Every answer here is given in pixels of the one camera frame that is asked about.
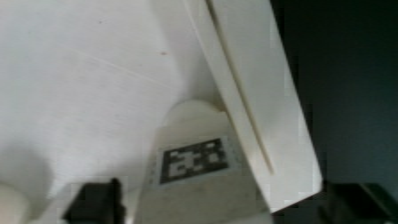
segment gray wall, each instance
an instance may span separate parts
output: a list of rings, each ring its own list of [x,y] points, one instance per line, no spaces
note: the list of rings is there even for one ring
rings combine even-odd
[[[273,0],[323,177],[398,199],[398,1]],[[317,200],[277,215],[314,223]]]

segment white surface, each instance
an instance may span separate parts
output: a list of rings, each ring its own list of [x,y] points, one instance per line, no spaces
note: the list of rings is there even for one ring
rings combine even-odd
[[[30,202],[21,193],[0,184],[0,223],[26,224],[30,219]]]
[[[268,0],[186,0],[200,46],[271,211],[321,176]]]
[[[229,168],[152,186],[159,179],[152,174],[152,170],[161,166],[159,152],[225,136]],[[255,188],[225,113],[213,113],[165,126],[157,131],[134,222],[209,224],[229,223],[230,220],[243,218],[246,223],[269,224],[269,212]]]
[[[216,99],[181,0],[0,1],[0,181],[35,215],[67,183],[141,183],[173,104]]]

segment qr-like code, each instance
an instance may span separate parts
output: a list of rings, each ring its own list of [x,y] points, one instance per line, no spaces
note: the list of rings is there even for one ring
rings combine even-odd
[[[159,184],[229,167],[221,140],[214,139],[163,152]]]

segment white panel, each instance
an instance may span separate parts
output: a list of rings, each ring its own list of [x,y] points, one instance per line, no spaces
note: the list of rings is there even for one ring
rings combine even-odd
[[[266,0],[207,2],[186,0],[186,6],[232,122],[241,123],[237,110],[253,129],[253,133],[241,133],[241,125],[234,126],[269,209],[277,211],[319,191],[321,177],[271,7]],[[207,7],[213,17],[204,13]],[[257,137],[257,146],[248,145],[246,135]],[[266,155],[268,170],[257,165],[259,157],[252,158],[257,151]]]

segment dark background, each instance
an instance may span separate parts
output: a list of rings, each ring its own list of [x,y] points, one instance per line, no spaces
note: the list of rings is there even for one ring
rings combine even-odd
[[[271,0],[323,178],[398,199],[398,0]],[[277,224],[316,223],[310,198]]]

